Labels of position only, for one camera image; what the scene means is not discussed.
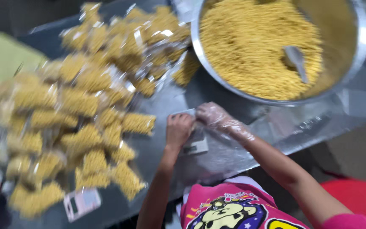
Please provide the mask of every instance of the metal bowl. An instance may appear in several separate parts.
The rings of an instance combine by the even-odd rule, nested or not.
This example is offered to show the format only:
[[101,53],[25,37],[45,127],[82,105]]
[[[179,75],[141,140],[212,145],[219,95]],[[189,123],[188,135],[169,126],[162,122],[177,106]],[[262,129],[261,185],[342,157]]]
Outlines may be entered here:
[[209,63],[200,39],[202,15],[207,1],[194,7],[191,39],[201,64],[222,86],[253,102],[270,106],[299,106],[339,91],[361,68],[366,58],[366,5],[361,0],[293,0],[296,7],[320,29],[323,40],[323,72],[317,83],[296,100],[272,100],[247,94],[228,84]]

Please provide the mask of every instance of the hand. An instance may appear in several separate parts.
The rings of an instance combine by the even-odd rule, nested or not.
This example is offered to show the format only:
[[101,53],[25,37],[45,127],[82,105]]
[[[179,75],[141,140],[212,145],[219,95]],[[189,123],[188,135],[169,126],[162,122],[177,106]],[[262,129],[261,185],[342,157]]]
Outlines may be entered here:
[[214,102],[203,103],[198,106],[196,117],[208,127],[229,134],[241,144],[255,140],[254,136],[242,122],[231,117],[222,107]]
[[180,152],[189,138],[194,124],[194,117],[181,113],[169,115],[166,127],[166,148]]

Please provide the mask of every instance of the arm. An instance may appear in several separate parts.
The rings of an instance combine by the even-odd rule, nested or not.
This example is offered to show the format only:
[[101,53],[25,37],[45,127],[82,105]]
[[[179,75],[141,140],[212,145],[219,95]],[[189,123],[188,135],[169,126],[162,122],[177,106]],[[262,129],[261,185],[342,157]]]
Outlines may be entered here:
[[215,103],[198,107],[196,116],[208,126],[229,134],[248,150],[261,167],[296,199],[315,228],[332,216],[352,213],[331,196],[302,167],[282,152],[253,136],[243,123]]
[[169,115],[165,150],[139,213],[137,229],[162,227],[173,168],[183,144],[190,136],[193,123],[194,118],[189,114]]

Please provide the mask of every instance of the floor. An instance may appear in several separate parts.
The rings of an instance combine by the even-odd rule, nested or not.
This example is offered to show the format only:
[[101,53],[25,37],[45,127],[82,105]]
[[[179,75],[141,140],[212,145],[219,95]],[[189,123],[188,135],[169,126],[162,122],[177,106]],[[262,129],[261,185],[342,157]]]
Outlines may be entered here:
[[[83,2],[84,0],[0,0],[0,31],[13,36],[25,34],[35,26],[78,13]],[[366,180],[366,126],[291,157],[319,182],[331,179],[322,173],[322,169]],[[275,197],[280,209],[308,224],[289,193],[261,168],[252,169],[247,175]],[[114,228],[134,226],[135,220],[136,217],[115,225]],[[175,215],[168,215],[167,221],[167,228],[179,228]]]

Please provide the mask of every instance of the metal table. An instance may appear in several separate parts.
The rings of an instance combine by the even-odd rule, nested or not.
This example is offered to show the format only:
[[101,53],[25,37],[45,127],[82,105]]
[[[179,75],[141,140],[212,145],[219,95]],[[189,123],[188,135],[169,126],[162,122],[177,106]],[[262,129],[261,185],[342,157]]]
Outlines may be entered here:
[[[163,0],[140,0],[137,6],[152,11]],[[117,0],[102,7],[105,19],[123,15],[132,4]],[[78,24],[78,16],[37,27],[30,34],[18,39],[44,52],[54,59],[66,52],[61,47],[58,34]],[[316,143],[331,139],[366,122],[366,66],[340,93],[316,103],[296,108],[261,106],[225,90],[204,69],[199,69],[186,89],[173,84],[164,85],[153,97],[144,99],[135,107],[136,112],[157,116],[154,135],[126,137],[138,151],[136,166],[141,177],[151,182],[165,146],[166,117],[204,103],[214,101],[234,117],[249,124],[253,133],[263,138],[285,154],[291,154]],[[206,131],[209,151],[180,157],[171,182],[169,199],[179,198],[187,186],[195,183],[214,183],[248,169],[257,167],[252,156],[237,143],[222,138],[213,131]],[[81,219],[69,223],[63,203],[51,207],[34,221],[20,219],[12,212],[10,228],[104,228],[138,213],[146,190],[128,202],[116,186],[100,189],[103,204]]]

